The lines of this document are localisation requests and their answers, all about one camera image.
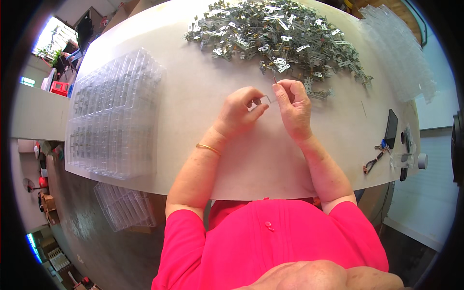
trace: clear plastic sheet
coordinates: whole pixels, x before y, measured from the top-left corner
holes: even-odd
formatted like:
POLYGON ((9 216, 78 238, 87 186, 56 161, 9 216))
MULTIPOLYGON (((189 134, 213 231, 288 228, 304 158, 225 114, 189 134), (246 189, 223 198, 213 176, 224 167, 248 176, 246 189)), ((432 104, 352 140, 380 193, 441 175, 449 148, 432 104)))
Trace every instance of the clear plastic sheet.
POLYGON ((130 226, 156 226, 148 193, 102 182, 93 190, 113 231, 130 226))
POLYGON ((359 12, 364 16, 360 21, 366 38, 377 52, 397 98, 407 102, 422 93, 430 103, 436 94, 433 73, 406 23, 385 5, 368 5, 359 12))
POLYGON ((164 71, 141 48, 78 80, 66 125, 68 164, 117 179, 156 170, 154 133, 164 71))

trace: bracelet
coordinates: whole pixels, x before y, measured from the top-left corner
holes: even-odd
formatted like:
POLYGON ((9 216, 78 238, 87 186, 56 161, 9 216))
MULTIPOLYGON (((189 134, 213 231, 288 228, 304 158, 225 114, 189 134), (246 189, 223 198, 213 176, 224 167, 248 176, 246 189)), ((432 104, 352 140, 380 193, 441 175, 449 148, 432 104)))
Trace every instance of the bracelet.
POLYGON ((209 149, 209 150, 211 150, 211 151, 217 153, 219 156, 221 156, 221 153, 220 153, 219 151, 217 151, 216 149, 211 148, 211 147, 209 147, 209 146, 207 146, 207 145, 203 145, 203 144, 197 143, 196 148, 199 148, 199 147, 204 147, 204 148, 206 148, 206 149, 209 149))

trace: cable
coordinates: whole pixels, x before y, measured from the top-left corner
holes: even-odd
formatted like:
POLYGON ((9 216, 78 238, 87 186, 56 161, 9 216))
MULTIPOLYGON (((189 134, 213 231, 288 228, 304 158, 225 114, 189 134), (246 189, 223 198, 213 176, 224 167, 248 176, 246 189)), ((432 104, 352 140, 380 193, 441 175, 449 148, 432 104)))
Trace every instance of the cable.
POLYGON ((380 219, 382 219, 383 207, 385 206, 385 202, 387 201, 387 196, 388 196, 388 191, 389 190, 390 190, 390 183, 388 183, 387 192, 385 193, 385 198, 383 199, 382 207, 380 208, 379 212, 375 215, 375 218, 370 220, 371 223, 373 223, 373 221, 375 221, 375 219, 379 216, 379 214, 380 214, 380 219))

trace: smartphone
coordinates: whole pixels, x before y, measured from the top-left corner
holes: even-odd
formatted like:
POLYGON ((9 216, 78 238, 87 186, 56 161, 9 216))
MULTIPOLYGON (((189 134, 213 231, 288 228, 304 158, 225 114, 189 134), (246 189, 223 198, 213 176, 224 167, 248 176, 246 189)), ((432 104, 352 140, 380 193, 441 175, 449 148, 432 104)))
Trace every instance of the smartphone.
POLYGON ((398 117, 395 115, 393 110, 390 109, 388 111, 387 129, 385 131, 384 139, 391 149, 393 149, 393 146, 395 146, 397 127, 398 127, 398 117))

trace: pile of metal parts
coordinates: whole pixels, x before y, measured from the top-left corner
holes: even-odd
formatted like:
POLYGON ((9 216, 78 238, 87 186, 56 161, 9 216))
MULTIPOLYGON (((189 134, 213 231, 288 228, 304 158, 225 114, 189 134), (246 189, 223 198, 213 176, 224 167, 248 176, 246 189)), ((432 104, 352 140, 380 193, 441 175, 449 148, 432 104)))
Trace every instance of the pile of metal parts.
POLYGON ((314 81, 323 82, 340 70, 354 72, 357 81, 370 85, 358 52, 326 17, 288 0, 243 1, 236 5, 218 1, 209 5, 203 19, 195 17, 184 35, 199 42, 200 49, 213 46, 213 57, 230 61, 237 53, 250 60, 260 54, 263 74, 290 73, 304 83, 310 97, 325 100, 329 91, 313 91, 314 81))

